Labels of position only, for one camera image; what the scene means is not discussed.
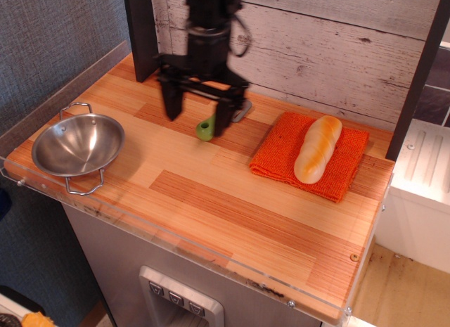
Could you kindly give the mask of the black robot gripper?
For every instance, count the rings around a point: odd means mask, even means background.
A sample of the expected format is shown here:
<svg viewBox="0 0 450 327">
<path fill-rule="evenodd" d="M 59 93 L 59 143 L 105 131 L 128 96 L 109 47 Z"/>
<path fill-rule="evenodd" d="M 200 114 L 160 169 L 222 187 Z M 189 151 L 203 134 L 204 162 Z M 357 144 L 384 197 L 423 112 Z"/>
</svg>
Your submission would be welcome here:
<svg viewBox="0 0 450 327">
<path fill-rule="evenodd" d="M 188 27 L 187 53 L 157 56 L 162 98 L 168 118 L 182 111 L 185 91 L 217 101 L 214 136 L 220 137 L 237 111 L 243 109 L 248 82 L 229 69 L 231 28 Z"/>
</svg>

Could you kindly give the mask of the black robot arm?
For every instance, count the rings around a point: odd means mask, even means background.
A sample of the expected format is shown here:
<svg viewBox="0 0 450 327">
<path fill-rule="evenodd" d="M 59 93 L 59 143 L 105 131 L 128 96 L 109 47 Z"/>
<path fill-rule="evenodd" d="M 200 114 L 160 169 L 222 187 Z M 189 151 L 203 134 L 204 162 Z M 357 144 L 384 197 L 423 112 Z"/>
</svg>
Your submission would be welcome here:
<svg viewBox="0 0 450 327">
<path fill-rule="evenodd" d="M 182 112 L 185 92 L 216 101 L 216 110 L 197 129 L 206 141 L 219 137 L 245 105 L 246 79 L 227 65 L 231 26 L 241 0 L 186 0 L 188 46 L 185 55 L 161 54 L 158 80 L 165 112 L 175 120 Z"/>
</svg>

